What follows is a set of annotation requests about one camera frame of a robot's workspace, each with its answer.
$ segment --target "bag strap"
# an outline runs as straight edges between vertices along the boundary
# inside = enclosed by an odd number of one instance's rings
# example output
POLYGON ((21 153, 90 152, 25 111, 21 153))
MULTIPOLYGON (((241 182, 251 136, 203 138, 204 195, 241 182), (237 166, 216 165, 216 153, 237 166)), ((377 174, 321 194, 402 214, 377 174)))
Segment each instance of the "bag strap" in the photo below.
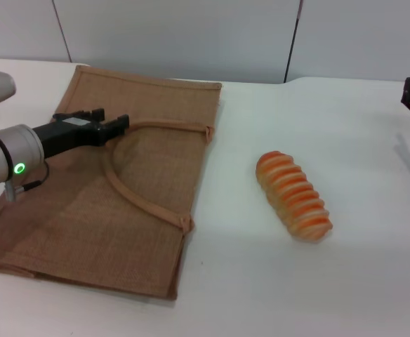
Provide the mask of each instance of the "bag strap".
MULTIPOLYGON (((206 126, 198 123, 187 123, 185 121, 176 121, 168 119, 145 119, 142 121, 134 121, 128 131, 135 131, 139 128, 170 128, 173 130, 191 131, 191 132, 202 132, 205 133, 206 143, 209 144, 213 137, 214 127, 206 126)), ((160 205, 150 202, 135 192, 131 191, 127 186, 125 186, 114 170, 112 164, 112 155, 114 149, 122 141, 123 138, 116 140, 111 140, 108 142, 108 151, 104 151, 102 156, 102 164, 105 171, 105 176, 107 177, 113 188, 125 199, 131 202, 133 205, 142 209, 143 211, 156 216, 167 223, 170 223, 176 227, 179 227, 183 234, 187 234, 194 228, 194 221, 189 213, 175 213, 160 205)))

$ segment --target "white tabletop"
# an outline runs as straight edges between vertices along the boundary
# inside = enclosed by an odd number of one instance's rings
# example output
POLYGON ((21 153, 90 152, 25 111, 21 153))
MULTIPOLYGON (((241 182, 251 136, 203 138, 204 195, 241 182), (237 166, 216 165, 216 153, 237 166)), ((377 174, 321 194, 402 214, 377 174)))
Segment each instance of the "white tabletop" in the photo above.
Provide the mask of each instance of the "white tabletop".
MULTIPOLYGON (((0 128, 48 120, 74 65, 0 60, 0 128)), ((0 275, 0 337, 410 337, 410 112, 403 83, 224 83, 176 302, 0 275), (295 242, 255 178, 294 156, 334 224, 295 242)))

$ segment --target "black cable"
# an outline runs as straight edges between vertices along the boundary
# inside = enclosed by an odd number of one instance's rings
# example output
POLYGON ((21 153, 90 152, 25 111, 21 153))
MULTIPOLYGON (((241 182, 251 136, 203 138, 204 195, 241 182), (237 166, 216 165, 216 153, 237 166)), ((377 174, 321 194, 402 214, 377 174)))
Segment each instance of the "black cable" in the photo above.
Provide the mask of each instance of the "black cable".
POLYGON ((32 188, 36 188, 40 186, 42 183, 44 183, 49 178, 49 173, 50 173, 49 164, 46 160, 44 161, 44 166, 46 167, 46 174, 44 175, 44 178, 41 180, 35 180, 35 181, 32 181, 31 183, 24 184, 22 186, 22 188, 24 189, 24 192, 31 190, 32 188))
POLYGON ((294 27, 294 33, 292 35, 291 48, 289 49, 288 64, 286 66, 286 71, 284 73, 283 83, 286 83, 286 81, 288 79, 289 65, 291 65, 292 51, 294 49, 294 43, 296 42, 297 27, 298 27, 298 22, 300 21, 300 15, 302 14, 302 8, 303 8, 303 0, 300 0, 300 2, 298 4, 296 26, 294 27))
POLYGON ((49 164, 46 160, 44 161, 44 166, 46 167, 46 175, 44 176, 43 180, 41 181, 41 184, 44 183, 49 178, 49 173, 50 173, 49 164))

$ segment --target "plastic bread toy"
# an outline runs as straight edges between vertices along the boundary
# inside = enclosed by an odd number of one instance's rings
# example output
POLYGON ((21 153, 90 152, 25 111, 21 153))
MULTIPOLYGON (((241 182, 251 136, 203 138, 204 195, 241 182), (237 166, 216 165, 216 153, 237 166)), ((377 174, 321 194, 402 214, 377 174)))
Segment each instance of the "plastic bread toy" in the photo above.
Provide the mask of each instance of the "plastic bread toy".
POLYGON ((264 154, 256 165, 256 177, 293 237, 317 242, 333 228, 319 193, 291 156, 278 151, 264 154))

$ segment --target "tan fabric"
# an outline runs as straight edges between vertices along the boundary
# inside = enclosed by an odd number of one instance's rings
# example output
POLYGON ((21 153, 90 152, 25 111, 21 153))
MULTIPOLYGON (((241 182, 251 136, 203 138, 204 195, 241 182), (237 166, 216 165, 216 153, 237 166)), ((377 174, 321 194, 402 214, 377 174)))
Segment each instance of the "tan fabric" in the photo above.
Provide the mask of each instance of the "tan fabric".
POLYGON ((16 203, 1 196, 0 272, 175 298, 220 87, 78 67, 57 113, 103 107, 131 130, 50 158, 16 203))

